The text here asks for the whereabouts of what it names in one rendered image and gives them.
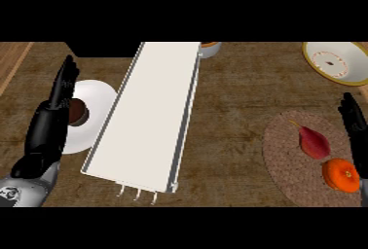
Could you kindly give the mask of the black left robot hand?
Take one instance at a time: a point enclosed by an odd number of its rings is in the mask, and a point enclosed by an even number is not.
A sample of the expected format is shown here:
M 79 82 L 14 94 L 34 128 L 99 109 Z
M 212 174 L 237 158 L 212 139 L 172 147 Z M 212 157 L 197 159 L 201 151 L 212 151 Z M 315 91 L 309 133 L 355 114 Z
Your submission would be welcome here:
M 12 178 L 39 178 L 51 165 L 61 160 L 77 77 L 77 63 L 68 54 L 56 74 L 49 98 L 34 111 L 27 130 L 25 154 L 12 167 Z

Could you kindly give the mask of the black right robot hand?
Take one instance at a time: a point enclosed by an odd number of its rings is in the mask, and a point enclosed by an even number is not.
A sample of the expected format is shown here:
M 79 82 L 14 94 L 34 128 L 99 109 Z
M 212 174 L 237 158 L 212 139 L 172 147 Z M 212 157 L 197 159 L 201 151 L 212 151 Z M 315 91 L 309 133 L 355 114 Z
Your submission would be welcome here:
M 368 179 L 368 123 L 358 102 L 349 92 L 343 94 L 339 111 L 349 137 L 355 168 L 359 177 Z

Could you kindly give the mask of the round woven placemat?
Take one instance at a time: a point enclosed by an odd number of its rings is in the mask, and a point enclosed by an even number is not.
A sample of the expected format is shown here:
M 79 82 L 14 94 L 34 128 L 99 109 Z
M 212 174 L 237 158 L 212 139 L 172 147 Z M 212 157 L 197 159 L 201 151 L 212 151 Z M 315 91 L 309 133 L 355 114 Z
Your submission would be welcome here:
M 315 160 L 299 145 L 299 126 L 318 131 L 328 139 L 330 155 Z M 325 183 L 322 163 L 334 158 L 352 160 L 345 130 L 314 113 L 286 111 L 266 125 L 263 161 L 272 180 L 290 201 L 302 207 L 359 207 L 361 192 L 334 190 Z

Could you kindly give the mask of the white tiered shelf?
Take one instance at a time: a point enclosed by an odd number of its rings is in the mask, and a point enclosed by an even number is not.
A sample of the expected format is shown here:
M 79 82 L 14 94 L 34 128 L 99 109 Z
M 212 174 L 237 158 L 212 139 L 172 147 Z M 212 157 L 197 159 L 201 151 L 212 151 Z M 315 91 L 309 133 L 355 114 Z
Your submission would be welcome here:
M 158 195 L 179 187 L 198 42 L 141 44 L 80 173 Z

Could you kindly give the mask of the brown cupcake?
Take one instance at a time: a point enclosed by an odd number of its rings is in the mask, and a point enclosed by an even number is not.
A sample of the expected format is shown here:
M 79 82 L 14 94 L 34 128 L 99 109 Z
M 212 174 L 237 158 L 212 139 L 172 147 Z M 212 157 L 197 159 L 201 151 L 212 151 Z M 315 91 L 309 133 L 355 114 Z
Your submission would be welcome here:
M 85 102 L 74 98 L 71 100 L 71 106 L 70 106 L 70 125 L 71 126 L 80 126 L 86 123 L 89 118 L 89 110 L 86 107 Z

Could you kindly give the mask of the white round plate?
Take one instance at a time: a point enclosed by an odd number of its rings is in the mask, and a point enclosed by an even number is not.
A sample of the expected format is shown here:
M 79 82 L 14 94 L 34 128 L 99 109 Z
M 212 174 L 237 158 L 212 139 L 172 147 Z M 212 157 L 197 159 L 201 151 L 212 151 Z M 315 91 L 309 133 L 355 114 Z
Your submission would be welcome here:
M 64 154 L 76 154 L 93 146 L 117 92 L 102 81 L 83 80 L 76 84 L 74 98 L 82 100 L 87 110 L 86 122 L 79 126 L 68 126 L 68 137 Z

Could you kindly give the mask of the orange fruit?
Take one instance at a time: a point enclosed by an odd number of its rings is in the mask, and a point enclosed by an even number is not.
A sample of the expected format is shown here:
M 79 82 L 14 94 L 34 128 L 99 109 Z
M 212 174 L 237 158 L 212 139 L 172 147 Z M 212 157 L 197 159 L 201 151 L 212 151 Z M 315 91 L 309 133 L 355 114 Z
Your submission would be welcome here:
M 322 177 L 327 185 L 345 193 L 359 190 L 359 175 L 355 165 L 345 159 L 334 158 L 322 163 Z

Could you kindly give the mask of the white bowl with yellow rim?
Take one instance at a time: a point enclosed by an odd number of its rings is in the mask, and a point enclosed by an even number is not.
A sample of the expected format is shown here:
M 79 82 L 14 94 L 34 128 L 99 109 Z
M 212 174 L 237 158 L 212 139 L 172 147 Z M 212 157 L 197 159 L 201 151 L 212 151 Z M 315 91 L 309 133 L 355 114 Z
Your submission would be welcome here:
M 303 42 L 302 53 L 312 69 L 334 83 L 368 85 L 368 50 L 358 42 Z

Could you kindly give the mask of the grey cup with orange contents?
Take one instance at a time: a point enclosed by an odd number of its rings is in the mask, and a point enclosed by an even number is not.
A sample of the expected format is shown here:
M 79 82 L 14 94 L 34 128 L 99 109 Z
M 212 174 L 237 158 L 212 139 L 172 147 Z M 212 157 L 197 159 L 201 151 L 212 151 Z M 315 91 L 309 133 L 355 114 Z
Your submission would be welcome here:
M 221 50 L 222 43 L 221 42 L 203 42 L 201 43 L 201 57 L 212 57 Z

